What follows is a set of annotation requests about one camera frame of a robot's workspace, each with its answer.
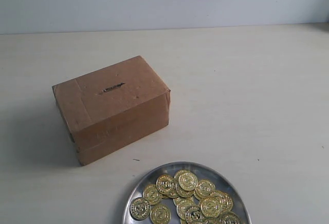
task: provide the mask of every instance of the stack of coins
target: stack of coins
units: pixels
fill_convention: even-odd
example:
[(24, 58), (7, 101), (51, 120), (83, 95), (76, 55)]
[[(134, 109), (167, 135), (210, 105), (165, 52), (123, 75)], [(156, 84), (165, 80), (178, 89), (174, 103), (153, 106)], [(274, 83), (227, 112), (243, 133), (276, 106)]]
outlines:
[(188, 170), (179, 170), (174, 177), (161, 175), (156, 184), (147, 185), (142, 197), (131, 202), (131, 216), (135, 220), (150, 217), (153, 224), (168, 224), (171, 213), (166, 205), (161, 204), (164, 198), (173, 199), (181, 224), (241, 224), (239, 217), (231, 211), (232, 198), (216, 190), (210, 180), (198, 180)]

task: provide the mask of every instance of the steel plate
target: steel plate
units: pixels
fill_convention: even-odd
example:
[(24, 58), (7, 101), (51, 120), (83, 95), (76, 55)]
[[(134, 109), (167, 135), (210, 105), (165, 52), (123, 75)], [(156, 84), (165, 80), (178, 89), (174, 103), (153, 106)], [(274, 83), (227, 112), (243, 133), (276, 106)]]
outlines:
[[(234, 206), (232, 211), (236, 213), (240, 220), (241, 224), (251, 224), (251, 220), (248, 214), (248, 211), (235, 190), (235, 188), (231, 185), (231, 183), (225, 179), (222, 175), (220, 175), (215, 170), (212, 170), (206, 166), (193, 163), (193, 162), (172, 162), (165, 165), (162, 165), (160, 167), (157, 167), (156, 169), (153, 169), (152, 171), (148, 172), (135, 186), (133, 189), (131, 195), (128, 198), (128, 201), (126, 203), (124, 212), (123, 212), (123, 224), (152, 224), (150, 218), (146, 218), (145, 220), (134, 220), (130, 215), (130, 203), (133, 199), (136, 197), (141, 197), (142, 192), (144, 188), (148, 184), (155, 184), (157, 178), (162, 174), (170, 174), (174, 177), (175, 173), (180, 169), (186, 169), (191, 172), (193, 172), (198, 179), (209, 179), (216, 185), (216, 190), (220, 190), (223, 192), (228, 193), (234, 202)], [(176, 213), (176, 206), (174, 205), (174, 202), (172, 199), (163, 199), (161, 201), (162, 204), (165, 204), (168, 206), (168, 208), (171, 211), (171, 220), (169, 224), (180, 224), (179, 217)]]

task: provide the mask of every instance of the table surface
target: table surface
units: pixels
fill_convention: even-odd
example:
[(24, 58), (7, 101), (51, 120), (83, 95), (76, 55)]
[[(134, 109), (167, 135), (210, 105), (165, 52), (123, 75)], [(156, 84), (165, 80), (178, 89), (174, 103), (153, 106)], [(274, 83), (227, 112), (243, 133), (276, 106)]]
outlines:
[[(142, 55), (170, 124), (80, 167), (51, 86)], [(121, 223), (173, 161), (224, 175), (256, 223), (322, 223), (329, 199), (325, 24), (0, 36), (0, 222)]]

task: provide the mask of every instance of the cardboard box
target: cardboard box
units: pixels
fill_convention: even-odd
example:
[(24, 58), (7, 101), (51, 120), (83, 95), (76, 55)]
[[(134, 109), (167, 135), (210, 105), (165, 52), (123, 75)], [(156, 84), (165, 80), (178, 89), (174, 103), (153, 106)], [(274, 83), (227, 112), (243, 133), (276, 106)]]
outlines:
[(141, 56), (52, 89), (82, 165), (169, 122), (170, 90)]

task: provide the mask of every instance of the wall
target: wall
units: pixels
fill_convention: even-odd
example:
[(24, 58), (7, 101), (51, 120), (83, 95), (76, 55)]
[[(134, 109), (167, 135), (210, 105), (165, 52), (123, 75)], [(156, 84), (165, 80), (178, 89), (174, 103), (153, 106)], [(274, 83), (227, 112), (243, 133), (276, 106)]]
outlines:
[(325, 22), (329, 0), (0, 0), (0, 34)]

